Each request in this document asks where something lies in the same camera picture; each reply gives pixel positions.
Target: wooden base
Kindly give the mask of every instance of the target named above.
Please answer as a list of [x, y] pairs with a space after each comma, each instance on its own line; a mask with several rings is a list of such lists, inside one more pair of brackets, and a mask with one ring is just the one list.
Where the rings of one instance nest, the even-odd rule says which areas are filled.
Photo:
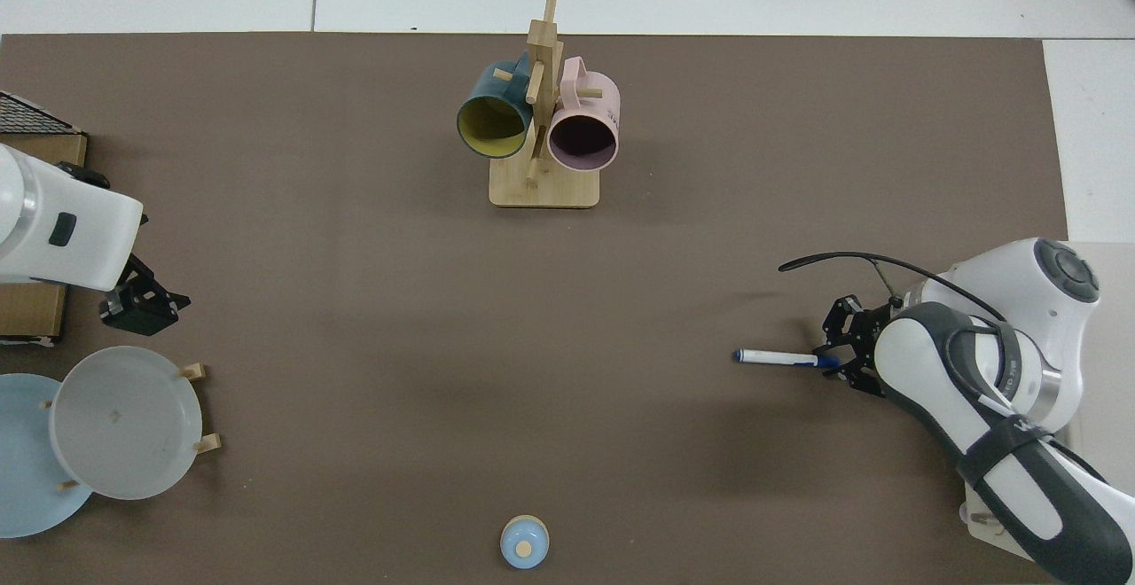
[[515, 154], [489, 160], [489, 201], [505, 208], [591, 208], [599, 203], [598, 170], [564, 168], [548, 157], [546, 143], [532, 165], [537, 136], [533, 125]]

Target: black cable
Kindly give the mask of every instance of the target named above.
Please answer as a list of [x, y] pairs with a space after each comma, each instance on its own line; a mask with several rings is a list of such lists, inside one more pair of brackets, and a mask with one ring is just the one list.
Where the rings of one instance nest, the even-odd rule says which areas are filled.
[[1057, 441], [1057, 438], [1054, 436], [1052, 438], [1050, 438], [1049, 441], [1046, 441], [1046, 443], [1049, 445], [1056, 448], [1065, 457], [1068, 457], [1069, 459], [1071, 459], [1073, 461], [1075, 461], [1075, 463], [1077, 466], [1079, 466], [1081, 468], [1083, 468], [1084, 471], [1086, 471], [1087, 474], [1092, 475], [1092, 478], [1099, 480], [1100, 483], [1103, 483], [1104, 485], [1108, 485], [1108, 480], [1105, 478], [1103, 478], [1103, 476], [1101, 476], [1100, 473], [1095, 471], [1095, 468], [1093, 468], [1087, 461], [1085, 461], [1083, 459], [1083, 457], [1081, 457], [1079, 454], [1070, 451], [1067, 448], [1067, 445], [1065, 445], [1063, 443], [1060, 443], [1059, 441]]
[[777, 268], [777, 270], [780, 270], [781, 273], [785, 273], [788, 270], [798, 269], [801, 266], [808, 266], [810, 264], [815, 264], [817, 261], [824, 261], [825, 259], [832, 259], [832, 258], [835, 258], [835, 257], [858, 257], [859, 259], [866, 259], [867, 261], [872, 261], [872, 260], [877, 259], [880, 261], [885, 261], [888, 264], [893, 264], [896, 266], [900, 266], [900, 267], [902, 267], [902, 268], [905, 268], [907, 270], [913, 270], [913, 271], [918, 273], [919, 275], [922, 275], [924, 277], [931, 278], [931, 279], [940, 283], [941, 285], [948, 287], [949, 290], [952, 290], [953, 292], [960, 294], [961, 296], [965, 296], [969, 301], [973, 301], [974, 303], [977, 304], [978, 308], [981, 308], [982, 310], [985, 310], [986, 312], [989, 312], [990, 315], [992, 315], [994, 319], [997, 319], [999, 321], [1008, 321], [1008, 319], [1004, 318], [1004, 315], [998, 312], [992, 306], [990, 306], [989, 303], [985, 303], [980, 298], [977, 298], [977, 295], [970, 293], [969, 291], [962, 289], [961, 286], [959, 286], [959, 285], [957, 285], [957, 284], [955, 284], [952, 282], [948, 282], [948, 281], [943, 279], [942, 277], [939, 277], [938, 275], [931, 273], [930, 270], [925, 270], [924, 268], [919, 268], [918, 266], [915, 266], [914, 264], [909, 264], [907, 261], [902, 261], [901, 259], [894, 259], [893, 257], [886, 257], [885, 254], [876, 254], [874, 252], [848, 251], [848, 250], [840, 250], [840, 251], [835, 251], [835, 252], [818, 252], [816, 254], [809, 254], [807, 257], [800, 257], [800, 258], [793, 259], [791, 261], [783, 262], [783, 264], [780, 265], [780, 267]]

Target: white marker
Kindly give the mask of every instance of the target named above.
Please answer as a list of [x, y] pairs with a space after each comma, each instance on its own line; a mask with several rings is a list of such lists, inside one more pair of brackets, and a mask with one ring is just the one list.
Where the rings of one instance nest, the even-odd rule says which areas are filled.
[[840, 360], [835, 357], [773, 352], [772, 350], [738, 350], [733, 353], [733, 360], [741, 363], [809, 366], [812, 368], [836, 368], [840, 365]]

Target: plate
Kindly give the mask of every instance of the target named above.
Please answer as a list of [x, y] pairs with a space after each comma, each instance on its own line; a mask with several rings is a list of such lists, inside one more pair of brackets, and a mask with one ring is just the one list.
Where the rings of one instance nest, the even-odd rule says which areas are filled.
[[78, 362], [51, 408], [51, 444], [64, 468], [112, 499], [148, 499], [174, 487], [201, 441], [201, 404], [178, 370], [133, 345]]
[[59, 382], [39, 375], [0, 375], [0, 538], [50, 529], [86, 502], [91, 488], [59, 492], [70, 476], [51, 449], [50, 410]]

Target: wooden plate holder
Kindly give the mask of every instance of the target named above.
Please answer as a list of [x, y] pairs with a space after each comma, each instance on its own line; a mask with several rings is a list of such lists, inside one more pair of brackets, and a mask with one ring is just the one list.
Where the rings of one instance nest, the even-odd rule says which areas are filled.
[[526, 101], [532, 105], [532, 123], [519, 151], [489, 160], [489, 201], [496, 206], [591, 208], [599, 203], [599, 172], [564, 168], [548, 151], [548, 125], [560, 92], [564, 48], [553, 20], [555, 11], [556, 0], [546, 0], [544, 19], [533, 19], [528, 27], [532, 77]]

